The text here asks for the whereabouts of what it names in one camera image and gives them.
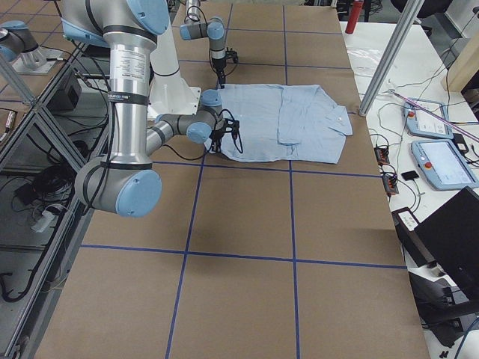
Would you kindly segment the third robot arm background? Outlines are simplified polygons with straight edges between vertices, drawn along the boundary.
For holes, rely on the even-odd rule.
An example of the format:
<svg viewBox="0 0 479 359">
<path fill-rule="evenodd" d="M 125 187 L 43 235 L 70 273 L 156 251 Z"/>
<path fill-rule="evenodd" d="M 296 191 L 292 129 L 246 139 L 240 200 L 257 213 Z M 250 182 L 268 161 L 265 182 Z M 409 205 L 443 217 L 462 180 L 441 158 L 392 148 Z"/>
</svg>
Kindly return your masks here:
<svg viewBox="0 0 479 359">
<path fill-rule="evenodd" d="M 21 20 L 11 20 L 1 24 L 1 56 L 8 62 L 21 54 L 39 49 L 39 44 L 28 26 Z"/>
</svg>

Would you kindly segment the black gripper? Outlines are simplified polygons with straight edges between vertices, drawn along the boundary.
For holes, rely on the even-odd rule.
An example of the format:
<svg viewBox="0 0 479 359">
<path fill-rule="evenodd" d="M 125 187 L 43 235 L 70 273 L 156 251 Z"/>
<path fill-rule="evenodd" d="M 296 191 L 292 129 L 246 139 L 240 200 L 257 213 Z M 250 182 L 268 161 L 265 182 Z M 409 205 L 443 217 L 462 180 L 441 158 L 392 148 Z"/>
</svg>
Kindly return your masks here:
<svg viewBox="0 0 479 359">
<path fill-rule="evenodd" d="M 216 74 L 217 81 L 220 82 L 220 88 L 225 88 L 225 81 L 227 73 L 225 68 L 228 60 L 232 60 L 236 66 L 239 63 L 239 56 L 237 51 L 232 48 L 224 48 L 221 50 L 210 50 L 210 66 L 213 72 Z"/>
<path fill-rule="evenodd" d="M 237 141 L 240 141 L 240 122 L 235 119 L 224 119 L 224 123 L 220 129 L 214 129 L 210 135 L 211 153 L 219 153 L 221 151 L 222 138 L 225 134 L 231 134 L 235 148 L 240 151 L 240 146 Z"/>
</svg>

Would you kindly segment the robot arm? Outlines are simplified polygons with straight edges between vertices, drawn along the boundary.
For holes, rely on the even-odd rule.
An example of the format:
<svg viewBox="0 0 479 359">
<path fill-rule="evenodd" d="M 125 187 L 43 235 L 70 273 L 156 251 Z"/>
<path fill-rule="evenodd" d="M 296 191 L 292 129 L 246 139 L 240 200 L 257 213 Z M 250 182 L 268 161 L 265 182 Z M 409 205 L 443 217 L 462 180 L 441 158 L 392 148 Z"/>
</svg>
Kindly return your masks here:
<svg viewBox="0 0 479 359">
<path fill-rule="evenodd" d="M 185 1 L 185 17 L 180 26 L 183 40 L 208 39 L 208 61 L 216 74 L 217 87 L 224 88 L 227 77 L 236 69 L 239 56 L 236 50 L 227 47 L 227 32 L 219 16 L 207 18 L 200 1 Z"/>
<path fill-rule="evenodd" d="M 177 135 L 213 153 L 225 134 L 241 142 L 239 122 L 219 92 L 182 78 L 166 1 L 66 1 L 61 20 L 70 39 L 110 51 L 108 149 L 74 185 L 88 208 L 148 214 L 162 193 L 151 155 Z"/>
</svg>

